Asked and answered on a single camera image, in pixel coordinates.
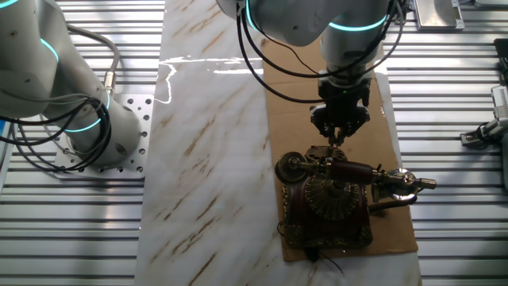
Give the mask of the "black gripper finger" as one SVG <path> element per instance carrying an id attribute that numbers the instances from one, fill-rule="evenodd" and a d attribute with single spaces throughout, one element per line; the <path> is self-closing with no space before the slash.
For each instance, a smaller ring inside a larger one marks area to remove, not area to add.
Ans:
<path id="1" fill-rule="evenodd" d="M 351 137 L 365 122 L 370 121 L 369 110 L 366 106 L 356 106 L 344 116 L 340 124 L 339 145 L 344 143 L 346 137 Z"/>
<path id="2" fill-rule="evenodd" d="M 325 104 L 310 108 L 310 121 L 318 129 L 320 135 L 328 140 L 329 145 L 337 143 L 336 127 L 329 117 L 329 110 Z"/>

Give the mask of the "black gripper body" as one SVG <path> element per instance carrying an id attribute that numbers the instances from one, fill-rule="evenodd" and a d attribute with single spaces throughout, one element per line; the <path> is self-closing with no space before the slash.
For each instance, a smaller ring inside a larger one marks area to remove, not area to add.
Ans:
<path id="1" fill-rule="evenodd" d="M 338 87 L 330 79 L 320 79 L 318 94 L 325 100 L 331 120 L 344 120 L 344 116 L 356 106 L 368 108 L 370 100 L 370 79 L 362 79 L 351 87 Z"/>

